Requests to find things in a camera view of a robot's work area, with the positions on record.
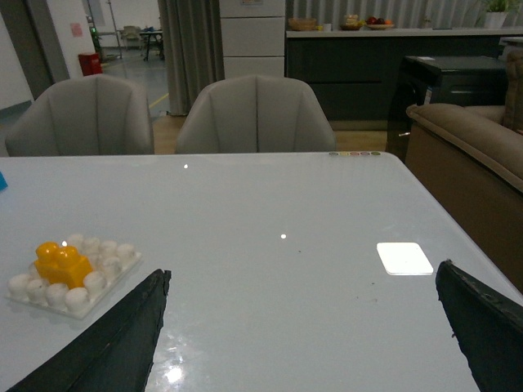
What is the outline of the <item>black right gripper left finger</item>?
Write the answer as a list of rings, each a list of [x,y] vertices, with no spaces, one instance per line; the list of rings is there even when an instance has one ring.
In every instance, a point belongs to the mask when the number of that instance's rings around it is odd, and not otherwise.
[[[172,273],[157,269],[11,391],[143,391]]]

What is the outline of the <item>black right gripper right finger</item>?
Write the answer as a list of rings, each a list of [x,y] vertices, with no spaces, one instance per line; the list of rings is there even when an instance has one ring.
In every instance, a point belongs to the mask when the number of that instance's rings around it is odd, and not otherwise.
[[[440,263],[436,290],[479,390],[522,390],[522,306],[458,268]]]

